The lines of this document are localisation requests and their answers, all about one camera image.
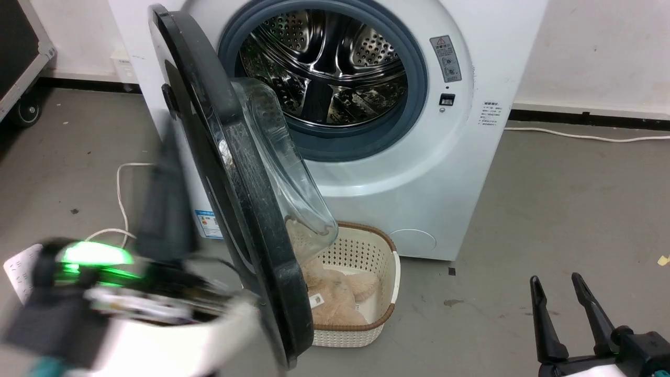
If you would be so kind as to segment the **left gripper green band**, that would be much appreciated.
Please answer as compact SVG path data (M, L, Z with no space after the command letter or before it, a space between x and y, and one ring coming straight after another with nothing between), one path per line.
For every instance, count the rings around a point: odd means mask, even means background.
M54 238L34 263L34 318L53 323L106 315L149 323L208 323L247 311L247 297L209 282L181 263L199 250L176 129L170 125L149 170L136 251Z

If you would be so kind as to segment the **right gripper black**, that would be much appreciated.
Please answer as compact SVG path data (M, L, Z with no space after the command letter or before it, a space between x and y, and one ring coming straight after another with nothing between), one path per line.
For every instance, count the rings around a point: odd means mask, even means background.
M530 278L534 340L539 376L668 376L668 341L655 331L635 334L613 324L581 274L571 276L577 300L588 317L593 356L569 357L546 308L548 299L538 276Z

